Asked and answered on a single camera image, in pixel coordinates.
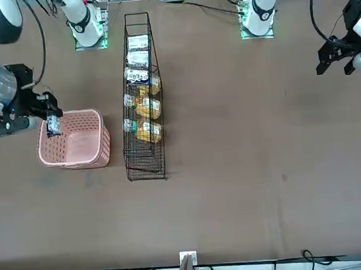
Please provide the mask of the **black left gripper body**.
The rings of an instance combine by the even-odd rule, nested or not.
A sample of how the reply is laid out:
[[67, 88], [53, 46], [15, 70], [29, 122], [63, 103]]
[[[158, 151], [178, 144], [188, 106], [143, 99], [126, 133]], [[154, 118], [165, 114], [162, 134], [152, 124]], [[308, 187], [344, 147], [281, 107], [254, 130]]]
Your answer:
[[353, 27], [361, 17], [361, 0], [349, 0], [343, 8], [342, 13], [347, 30], [346, 35], [342, 37], [342, 39], [330, 35], [329, 39], [344, 50], [361, 51], [361, 37], [353, 30]]

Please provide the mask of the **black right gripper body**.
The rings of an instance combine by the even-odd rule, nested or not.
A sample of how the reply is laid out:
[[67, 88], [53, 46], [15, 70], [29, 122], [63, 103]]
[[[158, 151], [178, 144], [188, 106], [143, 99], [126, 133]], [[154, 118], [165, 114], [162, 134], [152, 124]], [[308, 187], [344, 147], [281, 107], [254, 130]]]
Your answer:
[[17, 84], [16, 94], [9, 104], [10, 112], [16, 117], [44, 118], [43, 107], [37, 99], [37, 93], [34, 93], [32, 89], [33, 71], [23, 64], [7, 65], [6, 69], [13, 73]]

